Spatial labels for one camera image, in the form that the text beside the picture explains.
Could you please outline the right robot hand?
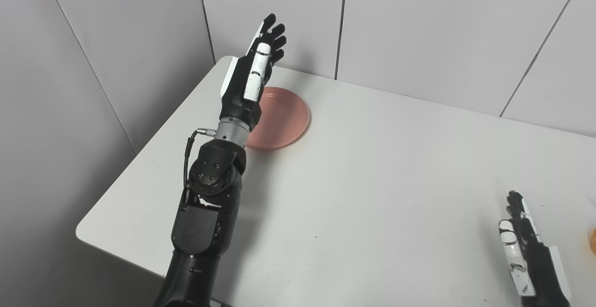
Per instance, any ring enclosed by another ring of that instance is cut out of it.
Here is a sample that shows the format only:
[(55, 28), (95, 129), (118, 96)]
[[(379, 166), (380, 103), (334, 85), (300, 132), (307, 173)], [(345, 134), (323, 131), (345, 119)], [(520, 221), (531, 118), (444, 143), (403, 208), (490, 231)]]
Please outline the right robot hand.
[(509, 275), (523, 307), (569, 307), (571, 289), (560, 250), (542, 242), (524, 197), (509, 191), (509, 218), (498, 224)]

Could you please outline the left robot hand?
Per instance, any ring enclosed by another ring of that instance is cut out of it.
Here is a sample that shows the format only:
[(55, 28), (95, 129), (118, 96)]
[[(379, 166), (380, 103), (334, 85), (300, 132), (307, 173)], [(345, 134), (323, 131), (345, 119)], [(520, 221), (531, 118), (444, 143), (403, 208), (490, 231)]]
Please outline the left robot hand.
[(260, 23), (245, 55), (233, 57), (221, 90), (220, 118), (240, 120), (252, 131), (262, 110), (260, 100), (275, 63), (283, 59), (285, 25), (271, 13)]

